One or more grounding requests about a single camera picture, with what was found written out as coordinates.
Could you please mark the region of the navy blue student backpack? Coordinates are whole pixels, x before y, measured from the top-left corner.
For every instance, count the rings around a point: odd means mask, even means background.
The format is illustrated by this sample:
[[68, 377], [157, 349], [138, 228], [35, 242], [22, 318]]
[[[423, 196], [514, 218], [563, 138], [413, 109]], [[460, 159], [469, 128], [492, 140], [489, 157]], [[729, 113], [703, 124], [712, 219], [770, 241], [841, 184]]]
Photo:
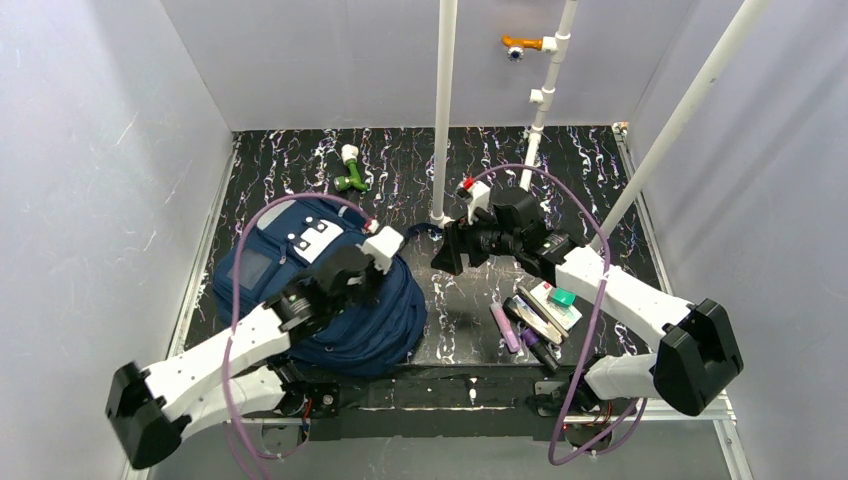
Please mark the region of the navy blue student backpack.
[[[287, 201], [266, 212], [242, 251], [240, 314], [246, 316], [298, 273], [340, 248], [362, 244], [364, 225], [359, 214], [326, 198]], [[286, 354], [306, 368], [379, 376], [406, 359], [427, 317], [422, 289], [404, 259], [396, 257], [374, 303], [346, 308], [326, 329]]]

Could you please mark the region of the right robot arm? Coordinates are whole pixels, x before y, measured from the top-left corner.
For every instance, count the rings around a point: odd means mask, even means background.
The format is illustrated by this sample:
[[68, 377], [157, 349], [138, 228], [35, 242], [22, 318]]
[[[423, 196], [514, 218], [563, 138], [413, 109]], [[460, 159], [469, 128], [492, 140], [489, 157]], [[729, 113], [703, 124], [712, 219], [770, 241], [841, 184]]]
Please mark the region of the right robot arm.
[[539, 201], [521, 188], [496, 197], [480, 181], [457, 191], [467, 212], [446, 224], [431, 261], [451, 275], [492, 256], [510, 256], [525, 273], [592, 300], [635, 333], [650, 353], [585, 360], [570, 376], [565, 404], [661, 399], [698, 416], [744, 370], [727, 310], [709, 298], [693, 304], [631, 276], [562, 230], [550, 229]]

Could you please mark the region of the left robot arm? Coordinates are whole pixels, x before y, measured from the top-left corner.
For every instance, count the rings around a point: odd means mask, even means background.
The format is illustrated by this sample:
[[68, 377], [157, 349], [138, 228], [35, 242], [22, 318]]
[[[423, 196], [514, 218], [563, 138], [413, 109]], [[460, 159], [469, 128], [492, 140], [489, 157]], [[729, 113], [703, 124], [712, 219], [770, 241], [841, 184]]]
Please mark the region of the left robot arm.
[[345, 309], [374, 302], [394, 254], [368, 240], [339, 248], [293, 276], [236, 323], [234, 330], [145, 368], [131, 361], [112, 376], [105, 416], [135, 469], [180, 446], [194, 422], [192, 403], [257, 362], [324, 330]]

